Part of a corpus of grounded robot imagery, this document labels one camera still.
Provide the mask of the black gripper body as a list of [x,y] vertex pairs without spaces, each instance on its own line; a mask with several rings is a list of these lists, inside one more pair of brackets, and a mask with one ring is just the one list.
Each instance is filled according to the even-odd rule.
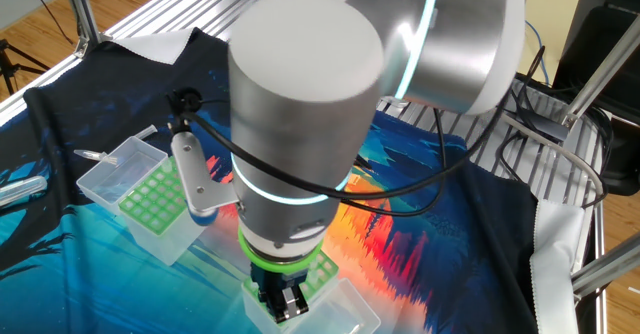
[[307,269],[285,274],[268,271],[257,265],[251,266],[251,279],[259,286],[259,298],[269,305],[285,305],[285,290],[290,289],[297,304],[306,305],[300,289],[307,278]]

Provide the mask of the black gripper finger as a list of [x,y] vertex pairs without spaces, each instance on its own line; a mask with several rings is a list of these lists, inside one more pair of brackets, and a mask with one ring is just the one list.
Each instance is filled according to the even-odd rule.
[[278,299],[276,291],[271,289],[259,290],[258,298],[259,301],[265,305],[271,317],[276,319],[278,315]]
[[277,305],[277,321],[284,322],[296,318],[308,311],[308,304],[299,285],[281,291]]

